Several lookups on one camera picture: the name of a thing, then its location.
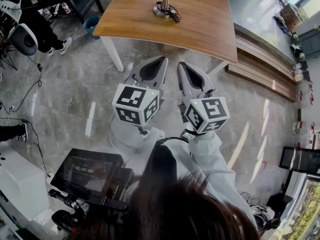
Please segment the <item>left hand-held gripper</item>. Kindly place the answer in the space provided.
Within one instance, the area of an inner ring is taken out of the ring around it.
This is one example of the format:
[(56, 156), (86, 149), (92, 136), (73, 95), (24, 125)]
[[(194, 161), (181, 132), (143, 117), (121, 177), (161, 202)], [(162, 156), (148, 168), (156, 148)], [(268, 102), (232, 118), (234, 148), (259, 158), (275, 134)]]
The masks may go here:
[(117, 86), (112, 107), (121, 122), (143, 127), (160, 109), (169, 59), (154, 56), (142, 60), (129, 79)]

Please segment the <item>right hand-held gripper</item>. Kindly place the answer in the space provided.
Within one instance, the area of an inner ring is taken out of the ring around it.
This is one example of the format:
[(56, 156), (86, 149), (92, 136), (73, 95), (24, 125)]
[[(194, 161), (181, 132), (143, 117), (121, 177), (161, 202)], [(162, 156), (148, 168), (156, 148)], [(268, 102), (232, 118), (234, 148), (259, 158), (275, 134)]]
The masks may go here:
[(213, 96), (209, 76), (187, 62), (177, 66), (179, 90), (182, 92), (182, 118), (198, 135), (217, 131), (229, 120), (230, 113), (223, 96)]

